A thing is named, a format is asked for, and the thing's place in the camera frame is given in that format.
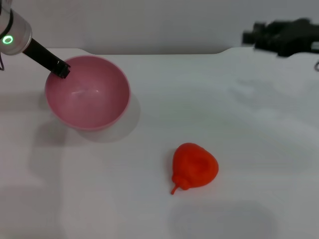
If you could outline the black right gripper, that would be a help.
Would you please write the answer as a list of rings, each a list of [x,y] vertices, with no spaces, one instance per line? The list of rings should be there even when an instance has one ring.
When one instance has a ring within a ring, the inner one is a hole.
[[[309,19],[293,21],[256,22],[252,30],[243,32],[243,44],[254,44],[256,49],[290,57],[297,53],[319,52],[319,26]]]

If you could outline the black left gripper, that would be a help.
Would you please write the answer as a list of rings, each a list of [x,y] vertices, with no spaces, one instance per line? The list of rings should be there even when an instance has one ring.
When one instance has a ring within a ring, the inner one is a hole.
[[[33,38],[23,53],[61,79],[65,79],[70,73],[70,65],[59,60]]]

